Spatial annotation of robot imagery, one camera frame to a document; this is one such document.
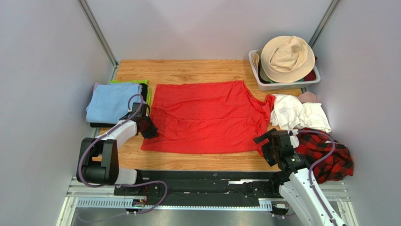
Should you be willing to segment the red t-shirt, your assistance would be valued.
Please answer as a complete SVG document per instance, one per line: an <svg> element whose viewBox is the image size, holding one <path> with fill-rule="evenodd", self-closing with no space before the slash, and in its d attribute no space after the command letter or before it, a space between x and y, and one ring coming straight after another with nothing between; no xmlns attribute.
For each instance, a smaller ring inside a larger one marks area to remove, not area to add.
<svg viewBox="0 0 401 226"><path fill-rule="evenodd" d="M243 81L159 84L150 118L159 136L144 151L226 154L256 151L254 139L267 131L275 96L256 99Z"/></svg>

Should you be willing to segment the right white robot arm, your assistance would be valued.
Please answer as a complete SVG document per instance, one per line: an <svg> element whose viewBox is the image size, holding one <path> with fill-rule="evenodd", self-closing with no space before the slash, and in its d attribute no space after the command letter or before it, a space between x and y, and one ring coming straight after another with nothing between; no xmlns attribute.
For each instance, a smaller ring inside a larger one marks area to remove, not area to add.
<svg viewBox="0 0 401 226"><path fill-rule="evenodd" d="M306 133L325 136L335 144L328 134L318 130L271 129L253 139L256 144L266 142L261 146L263 158L280 169L269 177L269 191L284 198L305 226L344 226L346 222L332 208L313 173L315 166L330 157L335 148L310 164L290 141L291 136Z"/></svg>

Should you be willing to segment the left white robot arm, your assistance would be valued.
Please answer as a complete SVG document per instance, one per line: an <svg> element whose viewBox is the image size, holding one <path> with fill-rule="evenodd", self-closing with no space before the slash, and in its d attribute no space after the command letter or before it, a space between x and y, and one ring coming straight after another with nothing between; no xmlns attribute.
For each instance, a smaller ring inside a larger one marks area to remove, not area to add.
<svg viewBox="0 0 401 226"><path fill-rule="evenodd" d="M107 132L83 139L76 174L78 181L89 187L138 183L140 171L121 167L118 149L138 134L145 139L158 137L158 128L148 116L149 111L149 105L133 103L128 113Z"/></svg>

